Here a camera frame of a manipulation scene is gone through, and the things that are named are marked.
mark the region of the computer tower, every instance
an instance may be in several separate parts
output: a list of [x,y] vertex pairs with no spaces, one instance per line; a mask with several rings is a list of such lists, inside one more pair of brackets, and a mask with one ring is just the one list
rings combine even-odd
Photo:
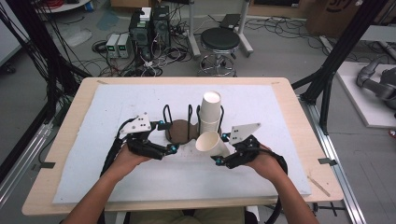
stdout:
[[169,6],[155,7],[152,20],[154,24],[155,40],[161,49],[171,47]]
[[134,53],[140,52],[144,60],[151,61],[152,52],[156,48],[153,42],[152,18],[149,21],[141,21],[140,12],[134,13],[129,25],[129,34],[132,39]]

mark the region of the desk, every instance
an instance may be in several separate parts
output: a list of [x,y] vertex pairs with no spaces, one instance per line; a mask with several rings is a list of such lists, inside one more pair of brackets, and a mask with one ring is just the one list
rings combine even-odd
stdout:
[[[61,180],[62,171],[70,148],[77,138],[78,129],[90,107],[99,85],[271,85],[290,130],[300,161],[308,175],[312,194],[304,197],[307,202],[330,202],[343,199],[343,192],[329,165],[321,165],[318,159],[325,155],[298,102],[294,91],[285,78],[279,77],[89,77],[82,82],[61,129],[49,151],[46,161],[54,161],[53,169],[42,169],[26,199],[22,212],[27,216],[57,215],[69,213],[73,204],[52,204]],[[197,207],[222,207],[274,203],[275,199],[222,199],[166,202],[108,203],[107,211],[138,211],[155,209],[178,209]]]

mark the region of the paper cup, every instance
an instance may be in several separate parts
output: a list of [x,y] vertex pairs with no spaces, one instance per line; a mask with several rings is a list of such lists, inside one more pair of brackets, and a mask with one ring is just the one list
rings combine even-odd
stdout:
[[201,134],[195,143],[195,147],[209,156],[227,157],[230,155],[230,150],[225,146],[217,132]]
[[216,133],[219,129],[219,123],[220,123],[220,120],[217,120],[216,122],[210,122],[210,123],[205,122],[204,120],[201,120],[200,127],[199,127],[199,129],[200,129],[199,134],[206,133],[206,132],[215,132]]
[[200,119],[205,122],[216,122],[221,113],[221,96],[216,91],[207,91],[204,94],[200,108]]

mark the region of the black stool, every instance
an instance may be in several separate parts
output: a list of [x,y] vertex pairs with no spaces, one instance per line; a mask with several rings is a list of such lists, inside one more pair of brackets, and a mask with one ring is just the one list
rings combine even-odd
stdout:
[[212,76],[227,76],[236,71],[233,69],[233,61],[224,54],[231,54],[238,49],[239,36],[231,30],[223,28],[211,28],[201,34],[201,44],[204,49],[210,50],[213,54],[206,55],[200,63],[201,70]]

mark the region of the white board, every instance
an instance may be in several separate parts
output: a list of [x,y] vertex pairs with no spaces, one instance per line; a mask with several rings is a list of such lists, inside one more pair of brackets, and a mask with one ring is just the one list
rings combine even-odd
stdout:
[[[53,200],[77,203],[96,182],[106,154],[120,125],[127,119],[148,113],[151,121],[163,119],[169,105],[173,120],[187,120],[188,105],[196,107],[206,91],[217,91],[224,107],[224,133],[235,125],[260,122],[254,135],[283,155],[290,178],[303,195],[309,195],[306,175],[291,141],[271,86],[230,85],[101,85],[78,132]],[[195,124],[197,117],[191,118]],[[154,131],[149,140],[165,146],[164,132]],[[110,196],[111,202],[194,200],[276,196],[272,184],[251,168],[232,170],[218,167],[195,148],[195,140],[181,146],[176,155],[151,160],[122,179]]]
[[[366,65],[367,63],[345,62],[338,69],[338,77],[366,127],[395,128],[396,118],[394,118],[394,114],[396,111],[387,107],[372,91],[356,85],[358,73]],[[394,66],[380,64],[375,69],[375,74],[373,74],[371,79],[379,82],[382,72]]]

